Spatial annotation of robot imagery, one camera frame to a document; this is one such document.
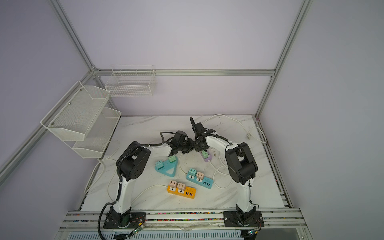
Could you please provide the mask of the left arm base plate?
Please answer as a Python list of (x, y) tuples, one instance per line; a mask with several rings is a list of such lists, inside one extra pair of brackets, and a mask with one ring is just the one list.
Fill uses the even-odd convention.
[(130, 213), (129, 215), (119, 215), (107, 213), (106, 220), (103, 224), (104, 229), (136, 229), (139, 224), (144, 224), (146, 213)]

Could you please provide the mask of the orange power strip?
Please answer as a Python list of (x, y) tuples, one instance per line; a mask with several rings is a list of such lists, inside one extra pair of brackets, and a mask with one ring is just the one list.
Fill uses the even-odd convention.
[(185, 197), (188, 199), (194, 199), (196, 196), (196, 189), (191, 187), (186, 187), (184, 190), (173, 188), (171, 186), (168, 186), (167, 192), (173, 195)]

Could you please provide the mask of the green plug triangular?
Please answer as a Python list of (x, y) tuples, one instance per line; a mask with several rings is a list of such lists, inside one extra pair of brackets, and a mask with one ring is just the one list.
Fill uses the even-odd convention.
[(178, 158), (177, 158), (177, 156), (175, 156), (175, 155), (169, 157), (169, 162), (170, 162), (170, 163), (173, 163), (173, 162), (175, 162), (175, 161), (177, 161), (177, 160), (178, 160)]
[(156, 162), (156, 169), (161, 169), (163, 167), (164, 167), (164, 162), (163, 161)]

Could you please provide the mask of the pink plug orange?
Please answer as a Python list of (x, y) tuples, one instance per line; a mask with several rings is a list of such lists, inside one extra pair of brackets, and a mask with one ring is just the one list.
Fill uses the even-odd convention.
[(177, 184), (177, 189), (181, 190), (181, 191), (184, 191), (186, 189), (186, 185), (183, 184), (183, 183), (178, 183)]
[(170, 182), (169, 182), (169, 187), (170, 188), (177, 188), (177, 182), (176, 181), (173, 181), (173, 180), (171, 180)]

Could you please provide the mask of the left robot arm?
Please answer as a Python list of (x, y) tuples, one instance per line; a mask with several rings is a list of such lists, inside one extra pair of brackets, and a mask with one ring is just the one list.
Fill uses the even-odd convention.
[(183, 131), (177, 131), (169, 140), (162, 138), (161, 143), (140, 144), (133, 141), (119, 157), (116, 163), (116, 173), (119, 185), (116, 199), (106, 203), (101, 214), (107, 207), (106, 222), (109, 228), (126, 228), (132, 222), (132, 193), (136, 183), (145, 170), (150, 158), (170, 157), (178, 152), (182, 154), (194, 150), (193, 140)]

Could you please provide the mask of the pink plug on blue strip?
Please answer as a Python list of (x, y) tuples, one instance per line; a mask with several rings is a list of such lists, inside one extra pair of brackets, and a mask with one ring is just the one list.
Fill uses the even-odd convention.
[(197, 177), (197, 179), (203, 180), (204, 174), (202, 172), (197, 172), (196, 177)]

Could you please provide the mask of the teal triangular power strip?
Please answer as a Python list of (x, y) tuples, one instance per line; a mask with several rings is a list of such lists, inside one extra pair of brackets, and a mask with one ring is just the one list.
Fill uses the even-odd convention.
[(164, 162), (164, 167), (161, 169), (156, 169), (156, 164), (155, 164), (155, 171), (158, 173), (161, 173), (165, 176), (173, 178), (176, 175), (178, 160), (173, 162), (173, 163), (170, 163), (169, 158), (168, 158), (167, 160), (165, 160), (163, 162)]

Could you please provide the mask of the green plug triangular right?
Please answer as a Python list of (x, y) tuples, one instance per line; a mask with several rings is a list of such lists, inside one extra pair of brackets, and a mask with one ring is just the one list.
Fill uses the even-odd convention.
[(175, 162), (175, 161), (177, 161), (177, 160), (178, 160), (178, 158), (177, 158), (177, 156), (175, 156), (175, 155), (169, 157), (169, 162), (170, 162), (170, 163), (173, 163), (173, 162)]

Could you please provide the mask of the aluminium front rail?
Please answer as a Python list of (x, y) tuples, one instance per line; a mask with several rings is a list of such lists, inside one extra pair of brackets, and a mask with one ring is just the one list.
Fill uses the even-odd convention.
[(68, 212), (56, 240), (311, 240), (309, 227), (299, 209), (264, 209), (258, 226), (242, 227), (223, 210), (176, 210), (133, 212), (128, 228), (104, 229), (110, 224), (98, 212)]

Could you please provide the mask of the purple power strip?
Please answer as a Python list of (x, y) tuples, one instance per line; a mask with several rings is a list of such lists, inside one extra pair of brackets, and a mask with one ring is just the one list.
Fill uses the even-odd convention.
[(203, 160), (207, 163), (209, 162), (211, 159), (212, 159), (212, 156), (211, 154), (209, 153), (208, 150), (203, 150), (200, 152), (200, 155), (201, 157), (203, 158)]

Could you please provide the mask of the pink plug orange right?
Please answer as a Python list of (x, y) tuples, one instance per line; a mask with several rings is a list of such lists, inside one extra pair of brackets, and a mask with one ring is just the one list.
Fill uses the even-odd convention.
[(181, 191), (184, 191), (186, 189), (186, 185), (183, 184), (183, 183), (178, 183), (177, 184), (177, 189), (181, 190)]

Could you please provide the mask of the pink plug orange left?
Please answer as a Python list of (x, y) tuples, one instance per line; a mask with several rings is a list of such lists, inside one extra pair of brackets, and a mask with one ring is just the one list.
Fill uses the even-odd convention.
[(169, 187), (170, 188), (177, 188), (177, 182), (176, 181), (173, 181), (173, 180), (171, 180), (170, 182), (169, 182)]

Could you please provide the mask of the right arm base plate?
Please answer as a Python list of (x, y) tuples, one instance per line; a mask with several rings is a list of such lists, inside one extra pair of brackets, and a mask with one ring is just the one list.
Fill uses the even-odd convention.
[(249, 211), (241, 213), (240, 211), (224, 211), (225, 227), (264, 227), (264, 218), (260, 211)]

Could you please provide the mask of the aluminium frame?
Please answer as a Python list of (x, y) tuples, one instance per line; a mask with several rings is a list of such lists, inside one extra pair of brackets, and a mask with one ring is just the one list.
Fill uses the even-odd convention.
[[(270, 76), (271, 79), (267, 85), (266, 91), (263, 95), (261, 103), (257, 109), (256, 117), (260, 117), (266, 102), (272, 93), (272, 89), (276, 84), (281, 69), (289, 55), (292, 45), (297, 37), (300, 27), (307, 13), (312, 5), (313, 1), (302, 1), (300, 10), (293, 23), (292, 29), (288, 35), (286, 43), (283, 47), (279, 60), (274, 70), (256, 70), (256, 69), (237, 69), (237, 70), (155, 70), (156, 76)], [(104, 69), (97, 69), (92, 65), (92, 61), (89, 58), (84, 46), (82, 45), (78, 35), (75, 33), (73, 25), (70, 23), (68, 16), (66, 15), (62, 4), (59, 1), (48, 1), (49, 6), (53, 9), (54, 13), (58, 17), (60, 24), (64, 31), (69, 36), (71, 42), (74, 44), (75, 49), (86, 63), (88, 72), (81, 79), (81, 83), (85, 84), (90, 79), (106, 76), (112, 72)], [(34, 132), (26, 139), (26, 141), (17, 149), (14, 154), (8, 159), (6, 163), (1, 167), (1, 187), (3, 187), (8, 178), (16, 171), (17, 168), (22, 164), (24, 159), (29, 155), (32, 149), (40, 141), (42, 136), (45, 134), (46, 129), (43, 126), (37, 127)]]

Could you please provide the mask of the white two-tier mesh shelf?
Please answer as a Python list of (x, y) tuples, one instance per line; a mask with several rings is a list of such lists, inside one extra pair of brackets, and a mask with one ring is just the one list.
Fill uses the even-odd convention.
[(111, 93), (76, 82), (41, 120), (41, 125), (83, 159), (100, 159), (121, 118), (108, 108)]

